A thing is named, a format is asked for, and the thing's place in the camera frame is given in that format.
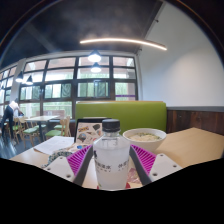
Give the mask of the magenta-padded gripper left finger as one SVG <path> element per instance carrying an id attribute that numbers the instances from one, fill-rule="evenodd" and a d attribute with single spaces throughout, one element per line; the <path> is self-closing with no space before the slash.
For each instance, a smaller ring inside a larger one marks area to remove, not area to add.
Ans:
<path id="1" fill-rule="evenodd" d="M 54 152 L 48 158 L 44 170 L 78 186 L 93 186 L 95 184 L 94 168 L 93 149 L 89 145 L 76 152 L 68 150 Z"/>

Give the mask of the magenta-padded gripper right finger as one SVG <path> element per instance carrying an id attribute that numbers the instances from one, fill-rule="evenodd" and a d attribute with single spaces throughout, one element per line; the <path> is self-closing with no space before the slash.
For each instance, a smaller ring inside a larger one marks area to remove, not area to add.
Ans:
<path id="1" fill-rule="evenodd" d="M 130 157 L 143 186 L 182 169 L 164 153 L 155 155 L 139 146 L 130 146 Z"/>

